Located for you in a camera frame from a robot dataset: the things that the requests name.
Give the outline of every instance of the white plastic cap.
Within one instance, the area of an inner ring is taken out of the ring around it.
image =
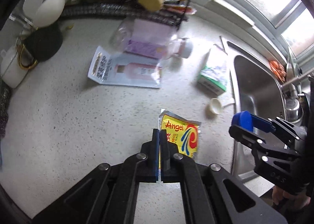
[[[180,57],[187,59],[193,51],[193,42],[191,41],[191,39],[186,38],[183,39],[181,46],[182,48],[180,48],[178,54]]]
[[[211,99],[207,106],[208,114],[221,114],[222,109],[220,100],[216,98]]]

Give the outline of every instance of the pink label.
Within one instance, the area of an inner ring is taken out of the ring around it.
[[[150,58],[161,59],[166,54],[167,49],[164,45],[143,43],[130,39],[126,44],[125,51]]]

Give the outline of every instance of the clear plastic bottle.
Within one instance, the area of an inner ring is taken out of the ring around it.
[[[130,18],[121,23],[111,43],[116,50],[155,59],[188,58],[193,49],[192,41],[179,38],[175,27]]]
[[[193,43],[189,38],[175,38],[167,46],[167,54],[163,57],[169,59],[172,56],[187,59],[193,50]]]

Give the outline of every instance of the black mug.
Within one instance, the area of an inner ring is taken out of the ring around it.
[[[34,31],[23,41],[22,49],[18,52],[19,66],[24,70],[29,70],[38,62],[50,59],[60,49],[62,42],[63,37],[57,22]],[[33,57],[32,64],[28,66],[24,66],[21,62],[24,49]]]

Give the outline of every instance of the plastic lid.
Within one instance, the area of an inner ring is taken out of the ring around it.
[[[232,118],[231,125],[238,125],[253,132],[252,116],[248,111],[236,113]]]
[[[221,114],[222,112],[222,105],[219,99],[213,98],[210,100],[209,104],[208,104],[208,108],[207,108],[210,113],[213,114]]]
[[[189,38],[183,38],[179,49],[179,56],[187,59],[193,51],[193,42]]]

